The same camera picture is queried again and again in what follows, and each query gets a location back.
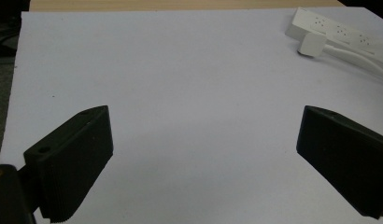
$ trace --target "white paper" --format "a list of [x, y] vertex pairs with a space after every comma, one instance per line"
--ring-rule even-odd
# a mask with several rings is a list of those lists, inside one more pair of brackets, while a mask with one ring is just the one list
[[[366, 9], [311, 10], [383, 36]], [[114, 156], [67, 223], [383, 223], [295, 148], [305, 105], [383, 134], [383, 82], [298, 55], [294, 11], [23, 13], [0, 162], [108, 105]]]

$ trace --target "black object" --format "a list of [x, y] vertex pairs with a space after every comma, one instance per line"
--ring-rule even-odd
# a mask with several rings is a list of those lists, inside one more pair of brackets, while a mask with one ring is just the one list
[[76, 114], [26, 150], [18, 172], [0, 165], [0, 223], [35, 223], [37, 207], [51, 222], [68, 220], [112, 154], [107, 106]]
[[383, 217], [383, 136], [333, 111], [306, 106], [297, 152], [363, 216]]

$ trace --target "electrical outlet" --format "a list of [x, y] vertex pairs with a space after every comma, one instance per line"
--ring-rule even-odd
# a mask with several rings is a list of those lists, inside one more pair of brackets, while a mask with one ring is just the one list
[[299, 7], [294, 13], [286, 35], [303, 41], [307, 33], [325, 35], [326, 44], [361, 54], [383, 67], [383, 41]]

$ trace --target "power socket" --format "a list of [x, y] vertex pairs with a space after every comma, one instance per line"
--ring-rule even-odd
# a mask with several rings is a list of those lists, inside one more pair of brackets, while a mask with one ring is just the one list
[[325, 35], [328, 45], [361, 54], [383, 68], [383, 41], [299, 7], [286, 35], [303, 41], [307, 33]]

